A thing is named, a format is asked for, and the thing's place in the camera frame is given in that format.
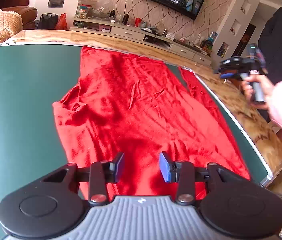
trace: sofa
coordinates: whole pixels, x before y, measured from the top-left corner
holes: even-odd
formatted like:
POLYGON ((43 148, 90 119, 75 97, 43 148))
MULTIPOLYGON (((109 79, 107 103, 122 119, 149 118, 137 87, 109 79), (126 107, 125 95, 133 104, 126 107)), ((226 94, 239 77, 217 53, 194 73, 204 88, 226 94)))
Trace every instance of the sofa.
POLYGON ((22 29, 35 29, 37 10, 29 6, 0 9, 0 43, 19 33, 22 29))
POLYGON ((34 20, 37 17, 37 9, 22 5, 22 6, 3 8, 2 11, 13 11, 18 13, 22 18, 23 30, 35 29, 34 20))

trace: brown leather sofa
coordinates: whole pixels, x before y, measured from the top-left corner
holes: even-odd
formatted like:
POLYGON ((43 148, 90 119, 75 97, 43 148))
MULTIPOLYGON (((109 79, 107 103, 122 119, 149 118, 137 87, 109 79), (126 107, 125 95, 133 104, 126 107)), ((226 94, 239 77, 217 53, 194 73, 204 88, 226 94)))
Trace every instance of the brown leather sofa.
POLYGON ((15 6, 3 8, 3 11, 14 11, 20 14, 23 22, 23 30, 33 30, 35 29, 34 20, 37 17, 37 9, 29 6, 15 6))

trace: tv stand drawer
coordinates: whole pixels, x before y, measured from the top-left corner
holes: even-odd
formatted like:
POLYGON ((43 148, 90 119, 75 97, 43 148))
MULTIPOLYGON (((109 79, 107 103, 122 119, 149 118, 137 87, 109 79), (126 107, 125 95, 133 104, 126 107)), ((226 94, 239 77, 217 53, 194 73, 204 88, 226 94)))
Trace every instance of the tv stand drawer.
POLYGON ((131 38, 131 39, 136 39, 139 41, 143 41, 145 37, 145 34, 143 33, 126 30, 126 29, 115 27, 115 26, 111 28, 111 33, 115 35, 120 35, 123 37, 131 38))
POLYGON ((194 52, 192 52, 188 49, 185 49, 184 47, 179 47, 175 44, 172 44, 170 50, 177 52, 177 54, 179 54, 180 56, 186 57, 188 59, 193 59, 193 57, 195 55, 194 52))
POLYGON ((200 55, 198 55, 198 54, 195 54, 195 55, 194 55, 193 60, 194 60, 195 62, 198 62, 198 63, 204 65, 204 66, 209 66, 209 65, 211 65, 211 63, 212 63, 211 60, 208 60, 208 59, 206 59, 206 58, 204 58, 204 57, 202 57, 202 56, 200 56, 200 55))

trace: red plastic bag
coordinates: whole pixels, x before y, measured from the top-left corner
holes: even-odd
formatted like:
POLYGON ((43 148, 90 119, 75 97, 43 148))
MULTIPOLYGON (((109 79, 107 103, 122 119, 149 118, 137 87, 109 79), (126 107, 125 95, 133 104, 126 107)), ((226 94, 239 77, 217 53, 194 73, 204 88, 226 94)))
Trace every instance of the red plastic bag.
POLYGON ((68 25, 66 23, 66 13, 61 14, 60 19, 54 29, 55 30, 64 30, 64 31, 68 30, 68 25))

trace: plastic bag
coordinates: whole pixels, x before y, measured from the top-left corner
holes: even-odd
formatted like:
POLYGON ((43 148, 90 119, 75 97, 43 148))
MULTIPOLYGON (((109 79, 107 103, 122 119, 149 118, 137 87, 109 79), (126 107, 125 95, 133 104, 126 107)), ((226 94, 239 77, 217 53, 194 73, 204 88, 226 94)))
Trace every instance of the plastic bag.
POLYGON ((96 5, 93 6, 93 9, 100 12, 110 12, 113 9, 112 3, 113 0, 98 0, 96 5))
POLYGON ((55 30, 68 30, 68 24, 66 23, 66 13, 61 14, 58 23, 56 24, 55 30))

